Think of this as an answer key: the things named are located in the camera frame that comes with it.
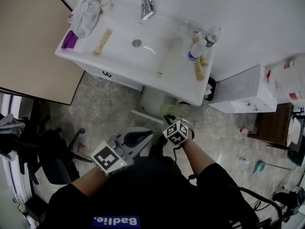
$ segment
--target purple cloth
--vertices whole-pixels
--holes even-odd
[[[61,48],[74,48],[77,40],[78,37],[73,33],[73,31],[69,31],[65,37],[65,40],[63,40]]]

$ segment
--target teal object on floor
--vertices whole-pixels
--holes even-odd
[[[259,160],[256,162],[254,170],[253,170],[253,174],[257,174],[262,172],[262,170],[265,168],[266,163],[262,160]]]

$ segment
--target forearm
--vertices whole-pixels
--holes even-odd
[[[201,150],[201,148],[191,139],[185,141],[183,149],[194,174],[197,176],[209,165],[215,163],[215,161]]]
[[[105,173],[98,167],[72,182],[72,184],[87,197],[92,197],[108,180]]]

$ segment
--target black shirt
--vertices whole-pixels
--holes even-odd
[[[208,166],[191,185],[169,157],[141,157],[88,198],[69,184],[50,199],[42,228],[254,228],[252,208],[227,172]]]

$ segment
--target wooden table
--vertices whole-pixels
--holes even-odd
[[[304,119],[298,119],[301,123],[300,137],[297,144],[293,142],[287,147],[287,134],[290,118],[293,116],[292,104],[279,104],[276,112],[259,113],[256,119],[257,134],[248,134],[248,137],[267,142],[269,146],[300,150],[304,130]]]

